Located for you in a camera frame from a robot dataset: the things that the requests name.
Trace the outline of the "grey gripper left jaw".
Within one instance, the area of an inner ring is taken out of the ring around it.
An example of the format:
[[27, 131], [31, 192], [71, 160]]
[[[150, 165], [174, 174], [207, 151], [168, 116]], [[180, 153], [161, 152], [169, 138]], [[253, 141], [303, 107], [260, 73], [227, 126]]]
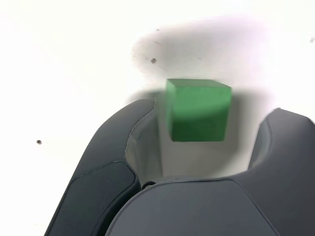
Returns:
[[103, 236], [123, 205], [162, 176], [155, 99], [110, 117], [84, 151], [46, 230], [48, 236]]

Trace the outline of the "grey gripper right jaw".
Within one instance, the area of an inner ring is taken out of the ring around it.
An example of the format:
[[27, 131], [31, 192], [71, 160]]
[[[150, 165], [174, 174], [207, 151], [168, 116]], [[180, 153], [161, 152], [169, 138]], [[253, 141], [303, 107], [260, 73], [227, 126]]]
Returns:
[[246, 171], [153, 185], [131, 198], [109, 236], [312, 236], [315, 125], [275, 109], [261, 123]]

